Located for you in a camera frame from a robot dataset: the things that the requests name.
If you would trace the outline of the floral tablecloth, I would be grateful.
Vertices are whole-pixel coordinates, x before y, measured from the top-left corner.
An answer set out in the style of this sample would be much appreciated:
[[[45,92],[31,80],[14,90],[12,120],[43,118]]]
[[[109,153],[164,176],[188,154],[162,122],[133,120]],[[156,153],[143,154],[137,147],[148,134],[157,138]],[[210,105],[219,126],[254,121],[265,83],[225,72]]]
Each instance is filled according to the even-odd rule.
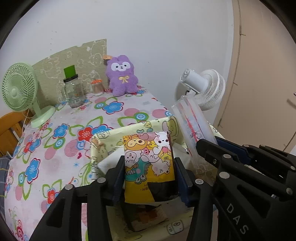
[[[84,186],[96,178],[91,163],[91,137],[132,123],[173,116],[140,87],[120,97],[106,90],[90,93],[78,108],[56,105],[45,124],[27,126],[14,150],[6,177],[4,213],[17,240],[29,240],[43,214],[67,184]]]

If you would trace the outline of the glass mason jar mug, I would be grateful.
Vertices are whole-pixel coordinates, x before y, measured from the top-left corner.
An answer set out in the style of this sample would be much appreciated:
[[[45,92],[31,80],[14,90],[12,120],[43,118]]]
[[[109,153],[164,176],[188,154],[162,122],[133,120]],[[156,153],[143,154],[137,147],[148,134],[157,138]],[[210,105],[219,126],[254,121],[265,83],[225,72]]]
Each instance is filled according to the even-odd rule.
[[[71,108],[77,108],[83,105],[85,100],[82,82],[78,79],[78,75],[70,78],[65,78],[62,96],[67,100]]]

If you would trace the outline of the green cartoon board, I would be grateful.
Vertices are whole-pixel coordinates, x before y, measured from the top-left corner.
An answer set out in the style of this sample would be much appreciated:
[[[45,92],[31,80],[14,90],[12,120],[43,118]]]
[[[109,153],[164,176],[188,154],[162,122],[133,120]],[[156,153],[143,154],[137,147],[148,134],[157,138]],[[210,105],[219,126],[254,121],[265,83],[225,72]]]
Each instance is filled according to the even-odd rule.
[[[105,74],[106,65],[103,57],[107,54],[107,39],[95,40],[80,46],[57,52],[33,65],[38,84],[37,98],[40,107],[62,102],[64,69],[75,66],[78,79],[82,82],[84,93],[91,93],[91,81],[102,80],[104,88],[109,87]]]

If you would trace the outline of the white cloth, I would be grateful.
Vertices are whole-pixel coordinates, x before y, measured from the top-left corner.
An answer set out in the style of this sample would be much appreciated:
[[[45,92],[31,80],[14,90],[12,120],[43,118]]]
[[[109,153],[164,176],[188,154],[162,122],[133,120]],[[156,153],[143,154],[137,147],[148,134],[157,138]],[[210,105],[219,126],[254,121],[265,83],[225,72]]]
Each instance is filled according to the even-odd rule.
[[[97,164],[99,177],[105,176],[107,171],[115,168],[121,156],[124,155],[124,147],[118,147],[114,152]]]

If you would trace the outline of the green cup on jar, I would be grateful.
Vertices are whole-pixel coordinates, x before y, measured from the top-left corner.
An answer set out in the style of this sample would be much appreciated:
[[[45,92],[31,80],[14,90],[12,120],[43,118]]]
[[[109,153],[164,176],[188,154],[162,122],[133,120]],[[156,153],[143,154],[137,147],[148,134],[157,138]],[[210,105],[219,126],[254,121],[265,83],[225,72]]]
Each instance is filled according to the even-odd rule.
[[[74,76],[76,76],[76,69],[74,65],[68,66],[66,68],[64,68],[64,74],[65,74],[65,78],[69,79],[72,78]]]

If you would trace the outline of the grey plaid pillow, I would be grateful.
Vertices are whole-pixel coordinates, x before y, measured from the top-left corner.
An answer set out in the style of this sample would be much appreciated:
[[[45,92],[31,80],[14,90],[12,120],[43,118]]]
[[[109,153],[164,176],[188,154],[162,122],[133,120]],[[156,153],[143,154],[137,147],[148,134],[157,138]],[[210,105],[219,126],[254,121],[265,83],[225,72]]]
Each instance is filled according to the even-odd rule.
[[[5,184],[6,177],[9,169],[9,162],[11,157],[9,155],[3,156],[0,158],[0,195],[1,195],[1,207],[4,207],[4,193],[5,193]]]

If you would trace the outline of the green desk fan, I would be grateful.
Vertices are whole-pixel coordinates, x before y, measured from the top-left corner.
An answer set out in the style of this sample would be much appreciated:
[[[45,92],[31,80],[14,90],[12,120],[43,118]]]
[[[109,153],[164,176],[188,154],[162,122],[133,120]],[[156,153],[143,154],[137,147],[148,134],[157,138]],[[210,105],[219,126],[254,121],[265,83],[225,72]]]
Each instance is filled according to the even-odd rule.
[[[3,100],[8,108],[15,112],[32,109],[35,115],[31,119],[31,127],[37,128],[55,113],[51,105],[40,108],[37,92],[38,81],[32,66],[26,63],[15,63],[6,71],[1,87]]]

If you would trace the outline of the yellow cartoon storage box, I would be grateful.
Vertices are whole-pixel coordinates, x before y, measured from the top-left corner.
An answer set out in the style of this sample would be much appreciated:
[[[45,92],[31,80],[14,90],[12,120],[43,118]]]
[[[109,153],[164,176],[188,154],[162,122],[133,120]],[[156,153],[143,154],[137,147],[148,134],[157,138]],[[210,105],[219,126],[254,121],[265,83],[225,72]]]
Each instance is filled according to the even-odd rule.
[[[139,134],[147,136],[151,132],[165,131],[170,134],[173,150],[161,151],[162,161],[172,162],[171,156],[179,157],[186,169],[196,176],[206,178],[213,183],[217,171],[199,158],[194,164],[177,119],[174,116],[159,118],[151,121],[132,123],[110,131],[93,133],[91,141],[91,163],[95,171],[94,177],[105,176],[107,171],[114,168],[119,158],[124,154],[124,139],[126,135]],[[178,197],[167,202],[128,204],[114,209],[111,216],[111,234],[116,240],[165,240],[172,235],[184,236],[191,224],[193,208],[185,206]]]

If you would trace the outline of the toothpick jar orange lid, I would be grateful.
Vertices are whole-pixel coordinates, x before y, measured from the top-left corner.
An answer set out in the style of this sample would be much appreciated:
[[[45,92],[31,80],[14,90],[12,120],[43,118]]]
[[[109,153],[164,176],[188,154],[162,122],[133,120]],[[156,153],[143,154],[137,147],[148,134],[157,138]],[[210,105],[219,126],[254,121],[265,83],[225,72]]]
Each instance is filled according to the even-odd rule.
[[[101,79],[95,79],[91,82],[92,92],[97,95],[102,95],[104,93],[104,87]]]

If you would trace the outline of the purple plush bunny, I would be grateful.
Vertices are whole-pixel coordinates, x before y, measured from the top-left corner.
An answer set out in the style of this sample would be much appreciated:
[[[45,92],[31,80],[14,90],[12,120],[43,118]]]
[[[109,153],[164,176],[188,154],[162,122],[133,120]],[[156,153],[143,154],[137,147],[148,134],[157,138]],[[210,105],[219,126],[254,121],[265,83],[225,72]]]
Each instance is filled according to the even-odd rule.
[[[138,91],[138,78],[134,74],[134,66],[125,55],[112,57],[107,61],[106,76],[115,97]]]

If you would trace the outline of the yellow cartoon tissue pack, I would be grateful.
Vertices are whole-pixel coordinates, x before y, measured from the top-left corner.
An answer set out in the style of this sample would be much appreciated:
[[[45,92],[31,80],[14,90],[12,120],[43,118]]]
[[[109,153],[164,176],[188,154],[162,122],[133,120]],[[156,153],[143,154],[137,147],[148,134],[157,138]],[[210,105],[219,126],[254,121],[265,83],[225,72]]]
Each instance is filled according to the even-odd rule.
[[[123,143],[125,202],[148,204],[173,199],[175,172],[169,133],[126,135]]]

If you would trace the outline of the white standing fan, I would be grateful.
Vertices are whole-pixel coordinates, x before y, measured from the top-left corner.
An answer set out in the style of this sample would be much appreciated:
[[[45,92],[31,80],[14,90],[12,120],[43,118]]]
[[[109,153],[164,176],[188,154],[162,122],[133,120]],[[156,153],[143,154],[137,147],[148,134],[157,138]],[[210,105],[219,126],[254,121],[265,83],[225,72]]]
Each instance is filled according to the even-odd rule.
[[[193,92],[202,111],[214,108],[225,93],[225,79],[214,69],[207,69],[201,73],[185,69],[180,81]]]

